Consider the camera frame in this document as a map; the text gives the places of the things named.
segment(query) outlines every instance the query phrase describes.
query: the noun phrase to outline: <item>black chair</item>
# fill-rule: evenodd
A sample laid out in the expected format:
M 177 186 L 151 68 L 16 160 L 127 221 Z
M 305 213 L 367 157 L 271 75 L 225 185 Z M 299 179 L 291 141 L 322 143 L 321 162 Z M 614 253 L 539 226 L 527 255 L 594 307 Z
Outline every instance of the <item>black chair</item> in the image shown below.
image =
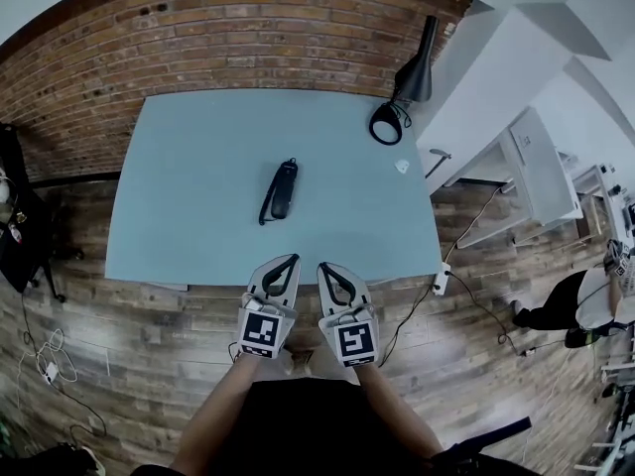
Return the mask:
M 0 272 L 22 293 L 28 282 L 34 287 L 38 285 L 35 275 L 42 268 L 51 293 L 64 302 L 65 297 L 56 292 L 50 264 L 54 254 L 54 216 L 29 185 L 17 129 L 13 125 L 0 124 L 0 159 L 14 202 L 11 217 L 3 224 L 4 232 L 0 236 Z M 79 259 L 83 257 L 77 250 L 70 253 Z

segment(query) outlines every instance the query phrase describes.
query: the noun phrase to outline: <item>brick wall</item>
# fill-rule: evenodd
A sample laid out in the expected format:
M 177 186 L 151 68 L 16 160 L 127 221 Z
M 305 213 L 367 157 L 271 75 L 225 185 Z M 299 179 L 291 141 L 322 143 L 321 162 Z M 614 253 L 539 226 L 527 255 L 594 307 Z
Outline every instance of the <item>brick wall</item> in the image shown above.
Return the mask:
M 0 48 L 31 180 L 119 171 L 144 98 L 213 88 L 390 96 L 425 16 L 470 0 L 64 0 Z

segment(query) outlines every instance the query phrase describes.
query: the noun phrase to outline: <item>lamp shade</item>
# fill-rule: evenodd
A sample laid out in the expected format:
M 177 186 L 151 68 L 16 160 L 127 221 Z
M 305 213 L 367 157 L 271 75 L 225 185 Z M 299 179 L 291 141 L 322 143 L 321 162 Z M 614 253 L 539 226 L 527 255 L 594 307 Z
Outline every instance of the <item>lamp shade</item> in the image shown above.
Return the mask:
M 433 84 L 430 57 L 438 26 L 439 19 L 435 16 L 426 18 L 426 26 L 424 27 L 417 54 L 395 74 L 393 100 L 401 98 L 426 102 L 432 96 Z

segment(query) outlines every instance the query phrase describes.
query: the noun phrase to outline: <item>wooden floor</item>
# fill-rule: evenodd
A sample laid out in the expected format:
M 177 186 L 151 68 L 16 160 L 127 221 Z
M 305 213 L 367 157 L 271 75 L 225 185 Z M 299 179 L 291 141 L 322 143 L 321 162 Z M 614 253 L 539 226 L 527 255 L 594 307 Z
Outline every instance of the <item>wooden floor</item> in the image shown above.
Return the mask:
M 127 475 L 141 463 L 170 463 L 181 430 L 228 368 L 227 345 L 234 338 L 243 291 L 194 287 L 184 294 L 104 280 L 115 190 L 116 182 L 103 182 L 42 191 L 62 194 L 72 211 L 72 243 L 83 249 L 86 258 L 55 264 L 56 283 L 67 296 L 66 303 L 51 299 L 42 284 L 26 290 L 24 304 L 39 346 L 56 328 L 65 333 L 64 348 L 79 379 L 58 384 L 90 404 L 107 423 L 106 438 L 77 428 L 76 436 L 101 457 L 108 474 Z M 433 195 L 444 252 L 492 191 L 489 186 L 461 184 Z M 497 197 L 483 224 L 509 213 L 512 205 L 506 196 Z M 574 238 L 573 225 L 519 249 L 510 245 L 507 236 L 493 238 L 454 251 L 450 263 L 477 299 L 504 320 L 522 350 L 561 340 L 563 334 L 514 328 L 506 303 L 511 298 L 543 301 L 560 279 L 600 261 L 602 242 L 558 250 Z M 403 279 L 371 289 L 384 344 L 428 280 Z M 18 427 L 16 375 L 28 347 L 22 339 L 20 296 L 3 279 L 0 304 L 0 415 L 20 438 L 24 432 Z M 290 341 L 298 347 L 323 344 L 315 288 L 301 288 L 297 309 L 300 317 Z M 383 370 L 444 446 L 530 415 L 535 428 L 526 465 L 546 474 L 571 473 L 572 463 L 580 460 L 592 440 L 602 438 L 610 421 L 613 401 L 593 401 L 601 391 L 597 367 L 609 351 L 619 352 L 625 337 L 612 337 L 594 349 L 571 354 L 562 344 L 554 344 L 530 358 L 518 358 L 508 345 L 497 343 L 499 332 L 496 322 L 471 303 L 461 284 L 450 280 L 445 297 L 431 295 L 419 306 Z M 561 370 L 554 395 L 544 407 Z M 100 430 L 98 420 L 86 409 L 44 383 L 33 358 L 25 361 L 20 383 L 24 425 L 36 444 L 48 447 L 69 440 L 68 428 L 74 423 Z M 525 439 L 522 434 L 490 452 L 520 461 Z

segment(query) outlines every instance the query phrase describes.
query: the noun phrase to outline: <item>black pants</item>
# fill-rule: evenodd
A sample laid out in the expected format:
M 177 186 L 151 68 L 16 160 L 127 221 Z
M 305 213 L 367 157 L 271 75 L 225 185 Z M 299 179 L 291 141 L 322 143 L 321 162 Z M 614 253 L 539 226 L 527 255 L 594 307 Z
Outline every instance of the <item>black pants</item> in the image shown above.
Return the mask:
M 577 292 L 585 273 L 577 272 L 560 281 L 541 308 L 523 308 L 514 317 L 514 324 L 532 329 L 578 328 L 579 324 L 575 320 L 578 308 Z

